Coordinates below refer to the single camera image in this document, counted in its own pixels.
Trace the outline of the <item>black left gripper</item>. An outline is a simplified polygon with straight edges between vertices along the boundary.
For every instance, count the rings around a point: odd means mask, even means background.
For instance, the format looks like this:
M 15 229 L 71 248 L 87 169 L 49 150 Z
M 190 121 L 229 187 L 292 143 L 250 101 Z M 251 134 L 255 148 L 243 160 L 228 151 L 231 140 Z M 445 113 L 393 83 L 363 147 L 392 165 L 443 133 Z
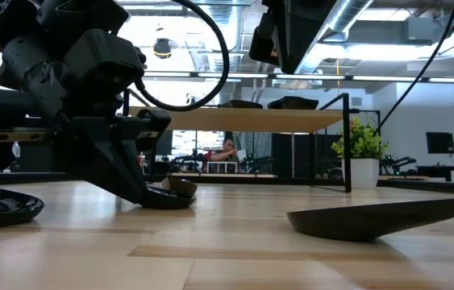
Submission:
M 110 157 L 105 118 L 144 122 L 139 153 L 154 147 L 170 123 L 163 110 L 116 114 L 121 92 L 144 74 L 140 50 L 117 35 L 87 30 L 57 40 L 46 31 L 22 31 L 4 35 L 0 49 L 0 130 L 24 127 L 27 114 L 40 117 L 57 166 L 101 189 Z

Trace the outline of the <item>black square mini plate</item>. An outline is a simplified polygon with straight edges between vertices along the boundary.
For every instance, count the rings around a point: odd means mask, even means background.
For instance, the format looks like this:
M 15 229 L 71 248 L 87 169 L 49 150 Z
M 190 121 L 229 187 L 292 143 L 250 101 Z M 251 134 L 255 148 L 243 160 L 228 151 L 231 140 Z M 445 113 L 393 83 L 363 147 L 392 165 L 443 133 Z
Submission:
M 268 109 L 273 110 L 315 110 L 318 106 L 317 101 L 310 101 L 310 102 L 292 102 L 292 101 L 284 101 L 284 102 L 270 102 L 267 105 Z
M 319 103 L 317 99 L 309 99 L 304 97 L 297 97 L 297 96 L 284 96 L 280 97 L 275 101 L 272 102 L 305 102 L 305 103 Z

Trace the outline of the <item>person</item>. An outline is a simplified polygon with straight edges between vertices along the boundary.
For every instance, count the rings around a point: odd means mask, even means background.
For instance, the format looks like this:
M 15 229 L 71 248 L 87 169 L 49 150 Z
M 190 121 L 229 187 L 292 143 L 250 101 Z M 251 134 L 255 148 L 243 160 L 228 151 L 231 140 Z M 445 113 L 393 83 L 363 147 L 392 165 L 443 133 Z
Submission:
M 238 163 L 237 173 L 245 173 L 243 167 L 241 166 L 239 156 L 232 139 L 224 139 L 223 146 L 220 150 L 208 151 L 205 154 L 205 157 L 206 162 L 203 164 L 204 172 L 208 172 L 206 170 L 206 164 L 210 161 L 235 161 Z

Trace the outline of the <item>light wooden lab table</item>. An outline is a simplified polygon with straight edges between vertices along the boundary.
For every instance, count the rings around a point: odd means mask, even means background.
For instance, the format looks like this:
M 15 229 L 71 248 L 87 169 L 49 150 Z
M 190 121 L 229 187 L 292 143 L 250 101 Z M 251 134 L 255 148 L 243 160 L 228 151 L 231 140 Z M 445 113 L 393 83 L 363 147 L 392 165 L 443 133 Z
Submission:
M 175 172 L 171 176 L 186 177 L 222 177 L 222 178 L 277 178 L 278 176 L 268 173 L 203 173 L 203 172 Z

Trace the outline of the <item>wooden shelf with black legs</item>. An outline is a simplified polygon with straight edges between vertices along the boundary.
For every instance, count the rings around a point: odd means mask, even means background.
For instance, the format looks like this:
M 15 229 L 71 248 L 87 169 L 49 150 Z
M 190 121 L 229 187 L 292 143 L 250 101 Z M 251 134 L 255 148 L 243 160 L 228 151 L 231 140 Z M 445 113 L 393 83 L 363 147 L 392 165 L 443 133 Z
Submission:
M 314 134 L 337 122 L 343 123 L 344 139 L 349 137 L 350 97 L 342 93 L 318 110 L 275 110 L 249 108 L 200 108 L 187 112 L 169 112 L 168 130 L 243 131 Z

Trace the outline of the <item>thin black metal stand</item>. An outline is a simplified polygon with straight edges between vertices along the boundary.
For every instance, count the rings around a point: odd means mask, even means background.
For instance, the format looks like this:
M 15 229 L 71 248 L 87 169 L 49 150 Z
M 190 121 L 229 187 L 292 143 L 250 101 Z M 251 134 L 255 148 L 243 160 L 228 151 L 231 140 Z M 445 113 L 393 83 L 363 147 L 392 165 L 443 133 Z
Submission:
M 377 116 L 377 119 L 374 122 L 381 121 L 381 111 L 380 110 L 362 110 L 362 109 L 351 108 L 351 109 L 349 109 L 349 113 L 350 114 L 374 113 Z

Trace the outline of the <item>black round hanging device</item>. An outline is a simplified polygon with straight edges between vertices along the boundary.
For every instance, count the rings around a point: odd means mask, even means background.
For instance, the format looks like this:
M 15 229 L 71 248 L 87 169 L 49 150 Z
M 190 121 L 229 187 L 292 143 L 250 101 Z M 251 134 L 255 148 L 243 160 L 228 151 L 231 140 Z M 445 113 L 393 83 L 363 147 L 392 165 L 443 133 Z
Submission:
M 159 38 L 153 46 L 153 54 L 159 59 L 168 59 L 172 55 L 169 39 Z

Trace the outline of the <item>black partition panel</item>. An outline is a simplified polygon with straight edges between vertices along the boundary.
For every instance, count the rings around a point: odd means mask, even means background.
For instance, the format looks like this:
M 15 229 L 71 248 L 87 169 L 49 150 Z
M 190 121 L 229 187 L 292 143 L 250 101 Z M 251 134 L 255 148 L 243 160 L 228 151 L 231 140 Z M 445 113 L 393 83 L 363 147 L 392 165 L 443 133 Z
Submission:
M 331 149 L 338 135 L 273 134 L 272 174 L 279 178 L 309 179 L 314 170 L 320 179 L 340 179 L 341 160 Z

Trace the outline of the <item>green plant in white pot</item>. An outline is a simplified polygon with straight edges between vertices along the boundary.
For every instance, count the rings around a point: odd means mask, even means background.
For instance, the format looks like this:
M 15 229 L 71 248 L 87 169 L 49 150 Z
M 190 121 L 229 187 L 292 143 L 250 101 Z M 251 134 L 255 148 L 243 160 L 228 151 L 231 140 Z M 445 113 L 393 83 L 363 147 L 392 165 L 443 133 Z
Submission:
M 349 123 L 351 185 L 353 189 L 374 189 L 377 186 L 379 162 L 388 149 L 376 129 L 353 117 Z

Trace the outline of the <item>black monitor screen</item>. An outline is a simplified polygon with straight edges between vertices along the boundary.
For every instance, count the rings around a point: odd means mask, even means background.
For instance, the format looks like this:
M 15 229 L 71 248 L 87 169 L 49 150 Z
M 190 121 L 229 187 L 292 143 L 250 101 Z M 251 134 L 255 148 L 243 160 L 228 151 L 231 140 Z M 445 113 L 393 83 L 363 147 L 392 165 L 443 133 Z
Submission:
M 427 152 L 429 154 L 453 154 L 454 141 L 452 133 L 427 132 Z

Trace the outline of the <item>black lab desk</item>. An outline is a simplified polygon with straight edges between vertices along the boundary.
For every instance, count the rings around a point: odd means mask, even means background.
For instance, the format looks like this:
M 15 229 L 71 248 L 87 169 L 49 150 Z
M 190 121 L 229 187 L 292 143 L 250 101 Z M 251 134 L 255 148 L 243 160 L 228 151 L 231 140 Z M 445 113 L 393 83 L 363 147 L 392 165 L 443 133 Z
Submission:
M 427 176 L 433 178 L 444 178 L 446 181 L 452 180 L 452 173 L 454 172 L 454 165 L 431 165 L 431 166 L 419 166 L 415 169 L 409 169 L 407 171 L 395 171 L 394 175 L 399 176 Z

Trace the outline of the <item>silver ribbed air duct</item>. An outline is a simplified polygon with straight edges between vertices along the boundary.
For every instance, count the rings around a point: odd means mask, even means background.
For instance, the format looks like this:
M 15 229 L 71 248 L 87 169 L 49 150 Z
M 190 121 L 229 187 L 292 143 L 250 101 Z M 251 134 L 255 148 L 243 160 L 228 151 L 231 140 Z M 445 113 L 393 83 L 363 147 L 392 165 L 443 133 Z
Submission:
M 245 6 L 236 5 L 235 0 L 211 0 L 210 5 L 202 9 L 215 21 L 223 33 L 228 51 L 230 72 L 237 73 L 242 57 L 237 55 L 241 49 L 240 33 L 243 28 L 243 12 Z M 223 71 L 223 57 L 215 34 L 207 29 L 204 44 L 208 60 L 206 71 L 221 73 Z M 209 105 L 221 105 L 239 97 L 240 79 L 229 79 L 222 90 L 209 102 Z

